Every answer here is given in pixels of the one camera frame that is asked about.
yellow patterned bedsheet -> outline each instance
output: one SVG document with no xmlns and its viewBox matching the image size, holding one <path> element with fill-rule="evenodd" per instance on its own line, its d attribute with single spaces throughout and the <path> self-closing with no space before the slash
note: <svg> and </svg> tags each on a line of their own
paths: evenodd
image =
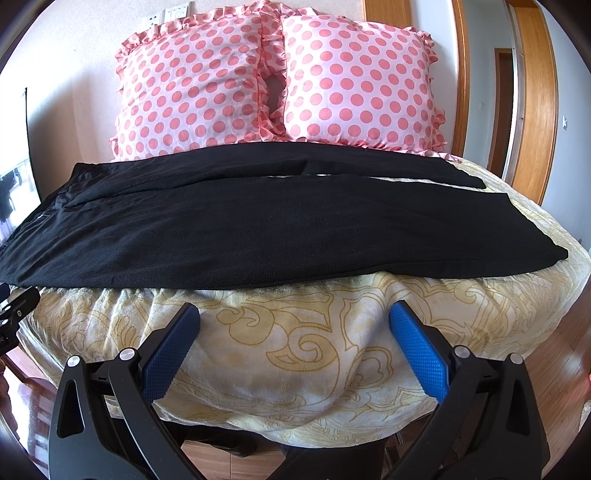
<svg viewBox="0 0 591 480">
<path fill-rule="evenodd" d="M 113 358 L 188 301 L 201 311 L 201 332 L 155 404 L 163 419 L 307 447 L 389 436 L 435 406 L 390 334 L 385 316 L 393 302 L 405 299 L 452 345 L 490 358 L 527 356 L 556 328 L 591 271 L 587 252 L 539 206 L 476 164 L 456 167 L 483 178 L 490 192 L 507 192 L 569 250 L 568 260 L 532 274 L 474 280 L 380 272 L 238 291 L 42 288 L 39 306 L 22 322 L 21 344 L 57 384 L 68 356 Z M 480 215 L 470 205 L 449 208 Z"/>
</svg>

white wall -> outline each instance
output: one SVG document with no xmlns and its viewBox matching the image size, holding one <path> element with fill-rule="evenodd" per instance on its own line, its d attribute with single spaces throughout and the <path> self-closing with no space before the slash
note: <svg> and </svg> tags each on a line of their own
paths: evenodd
<svg viewBox="0 0 591 480">
<path fill-rule="evenodd" d="M 199 0 L 196 10 L 248 0 Z M 0 74 L 0 112 L 28 88 L 31 161 L 46 196 L 64 183 L 76 162 L 113 158 L 120 109 L 115 52 L 137 31 L 140 18 L 176 0 L 55 0 L 33 23 Z M 287 0 L 301 8 L 363 19 L 361 0 Z M 456 109 L 457 41 L 451 0 L 413 0 L 415 26 L 432 33 L 439 62 L 433 66 L 436 103 L 446 110 L 443 134 L 451 145 Z"/>
<path fill-rule="evenodd" d="M 457 34 L 451 0 L 411 0 L 413 26 L 431 34 L 439 57 L 431 66 L 431 90 L 435 104 L 445 110 L 446 122 L 441 132 L 450 151 L 456 121 L 457 101 Z"/>
<path fill-rule="evenodd" d="M 470 109 L 464 157 L 486 168 L 495 125 L 495 48 L 514 48 L 514 42 L 503 0 L 464 0 L 464 9 L 470 45 Z"/>
<path fill-rule="evenodd" d="M 542 7 L 558 71 L 556 150 L 542 208 L 591 247 L 591 73 L 564 30 Z M 568 129 L 562 128 L 563 115 Z"/>
</svg>

pink polka dot pillow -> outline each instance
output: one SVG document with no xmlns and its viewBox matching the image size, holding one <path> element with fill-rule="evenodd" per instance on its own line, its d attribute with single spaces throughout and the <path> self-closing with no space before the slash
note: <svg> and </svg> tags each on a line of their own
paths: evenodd
<svg viewBox="0 0 591 480">
<path fill-rule="evenodd" d="M 287 87 L 272 115 L 276 140 L 443 150 L 428 34 L 282 7 Z"/>
<path fill-rule="evenodd" d="M 115 158 L 260 141 L 259 126 L 270 126 L 262 76 L 284 65 L 280 23 L 268 8 L 267 1 L 218 8 L 129 37 L 116 55 L 123 103 Z"/>
</svg>

power outlet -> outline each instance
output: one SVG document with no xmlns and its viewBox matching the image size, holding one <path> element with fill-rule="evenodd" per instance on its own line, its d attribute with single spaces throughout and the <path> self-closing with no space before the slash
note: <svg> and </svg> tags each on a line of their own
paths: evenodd
<svg viewBox="0 0 591 480">
<path fill-rule="evenodd" d="M 160 25 L 161 23 L 164 23 L 164 10 L 142 18 L 141 28 L 147 30 L 152 25 Z"/>
<path fill-rule="evenodd" d="M 164 10 L 164 22 L 171 22 L 177 18 L 185 18 L 190 13 L 190 5 L 191 3 L 189 2 L 186 4 L 177 5 L 176 7 L 167 8 Z"/>
</svg>

blue rubber gripper pad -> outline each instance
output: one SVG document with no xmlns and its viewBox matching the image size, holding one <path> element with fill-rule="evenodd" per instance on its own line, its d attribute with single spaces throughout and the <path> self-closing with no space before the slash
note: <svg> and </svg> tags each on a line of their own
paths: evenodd
<svg viewBox="0 0 591 480">
<path fill-rule="evenodd" d="M 423 324 L 406 302 L 400 301 L 390 308 L 389 322 L 390 330 L 423 390 L 442 403 L 449 390 L 449 372 L 425 335 Z"/>
<path fill-rule="evenodd" d="M 199 333 L 201 319 L 196 306 L 181 309 L 177 315 L 180 317 L 142 369 L 142 396 L 148 405 L 166 395 Z"/>
</svg>

